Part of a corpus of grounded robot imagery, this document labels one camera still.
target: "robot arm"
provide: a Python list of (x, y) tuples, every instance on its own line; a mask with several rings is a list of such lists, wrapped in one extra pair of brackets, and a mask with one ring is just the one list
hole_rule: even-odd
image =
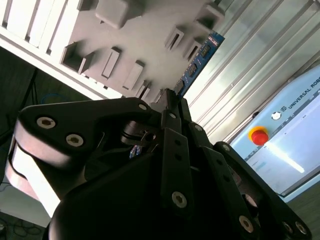
[[(166, 90), (157, 107), (120, 98), (21, 111), (6, 175), (52, 217), (44, 239), (311, 239), (230, 145), (209, 142), (185, 99)], [(142, 151), (129, 158), (128, 146)], [(104, 167), (86, 179), (94, 161)]]

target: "white panel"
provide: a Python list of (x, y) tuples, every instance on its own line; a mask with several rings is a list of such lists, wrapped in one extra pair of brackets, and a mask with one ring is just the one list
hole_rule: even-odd
[(63, 13), (65, 3), (66, 0), (54, 0), (47, 20), (47, 24), (45, 25), (45, 29), (39, 44), (39, 49), (45, 53), (47, 52), (48, 47), (54, 37), (54, 33), (59, 23), (60, 17)]
[[(257, 32), (257, 35), (253, 37), (248, 44), (239, 52), (237, 56), (230, 62), (230, 67), (227, 66), (224, 71), (216, 78), (216, 82), (223, 80), (231, 80), (230, 84), (233, 86), (225, 91), (225, 95), (220, 101), (213, 102), (211, 108), (198, 119), (198, 123), (206, 129), (205, 125), (213, 118), (229, 101), (233, 96), (238, 96), (238, 101), (243, 98), (248, 91), (258, 85), (264, 80), (265, 74), (269, 73), (271, 69), (279, 65), (279, 61), (282, 60), (292, 48), (297, 48), (297, 43), (312, 29), (312, 24), (309, 23), (309, 19), (314, 14), (312, 11), (306, 11), (302, 14), (298, 12), (298, 8), (291, 11), (284, 11), (284, 7), (288, 10), (287, 6), (279, 7), (274, 13), (282, 14), (281, 21), (276, 18), (270, 18)], [(298, 14), (298, 21), (293, 22), (295, 14)], [(275, 22), (279, 28), (273, 28)], [(282, 29), (288, 24), (293, 24), (288, 31), (282, 31)], [(264, 41), (261, 41), (260, 35), (265, 33)], [(278, 85), (281, 85), (287, 79), (278, 80)]]
[(41, 38), (45, 31), (46, 24), (49, 20), (53, 4), (54, 0), (40, 0), (40, 4), (38, 6), (38, 10), (36, 12), (31, 32), (29, 35), (29, 43), (35, 47), (39, 47)]
[(0, 0), (0, 25), (4, 20), (8, 0)]
[(108, 99), (119, 99), (122, 97), (122, 94), (113, 90), (112, 88), (108, 87), (106, 90), (106, 95), (108, 96)]
[(37, 0), (13, 0), (7, 29), (25, 39)]
[(320, 12), (313, 1), (228, 1), (225, 9), (219, 30), (225, 41), (185, 95), (192, 119), (212, 143), (241, 125), (320, 50)]
[[(186, 93), (185, 98), (188, 100), (188, 104), (190, 106), (193, 105), (194, 101), (200, 96), (201, 92), (204, 92), (204, 90), (208, 87), (210, 84), (208, 81), (218, 75), (229, 64), (232, 58), (241, 49), (241, 45), (245, 45), (247, 43), (247, 41), (251, 38), (257, 23), (260, 21), (262, 16), (269, 12), (270, 7), (275, 2), (275, 0), (253, 0), (251, 4), (249, 4), (248, 8), (246, 8), (243, 14), (239, 17), (238, 21), (236, 21), (226, 33), (224, 36), (225, 41), (222, 43), (220, 48), (216, 51), (212, 59), (207, 64), (206, 68), (200, 73), (199, 77)], [(217, 85), (214, 90), (214, 96), (212, 96), (212, 92), (210, 93), (211, 101), (217, 100), (219, 93), (223, 92), (223, 90), (223, 85)], [(203, 105), (203, 101), (197, 101), (194, 109), (201, 109), (203, 106), (205, 106)], [(195, 113), (193, 120), (196, 121), (200, 115), (201, 113)]]
[(64, 47), (69, 44), (79, 14), (77, 10), (78, 4), (79, 0), (68, 0), (52, 44), (49, 46), (51, 56), (56, 61), (60, 60)]

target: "corrugated metal wall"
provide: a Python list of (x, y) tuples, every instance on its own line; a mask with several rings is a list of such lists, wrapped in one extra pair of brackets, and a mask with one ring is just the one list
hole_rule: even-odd
[(186, 94), (192, 119), (223, 140), (299, 69), (320, 56), (312, 0), (222, 0), (225, 41)]

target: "universal robots logo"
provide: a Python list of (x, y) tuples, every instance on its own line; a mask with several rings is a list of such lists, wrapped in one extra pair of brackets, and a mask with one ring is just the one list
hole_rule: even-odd
[(286, 106), (283, 106), (282, 108), (281, 108), (281, 111), (282, 112), (285, 112), (287, 110), (287, 107)]

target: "black cable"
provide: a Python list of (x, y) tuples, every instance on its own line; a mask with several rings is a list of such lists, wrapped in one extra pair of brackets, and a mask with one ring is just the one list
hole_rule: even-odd
[(34, 85), (32, 85), (32, 88), (31, 88), (31, 102), (32, 102), (32, 105), (35, 105)]
[(34, 87), (35, 104), (38, 105), (39, 103), (38, 103), (38, 93), (37, 93), (36, 81), (33, 82), (33, 87)]
[(26, 106), (26, 103), (27, 103), (29, 94), (30, 94), (30, 92), (32, 91), (32, 87), (33, 87), (34, 82), (35, 82), (35, 80), (36, 80), (36, 77), (37, 77), (37, 75), (38, 75), (38, 70), (39, 70), (38, 68), (35, 68), (35, 69), (34, 69), (34, 72), (33, 72), (32, 77), (31, 77), (31, 79), (30, 79), (29, 86), (28, 86), (28, 88), (26, 89), (25, 95), (24, 95), (23, 100), (22, 100), (22, 102), (21, 102), (19, 111), (22, 110), (22, 109)]

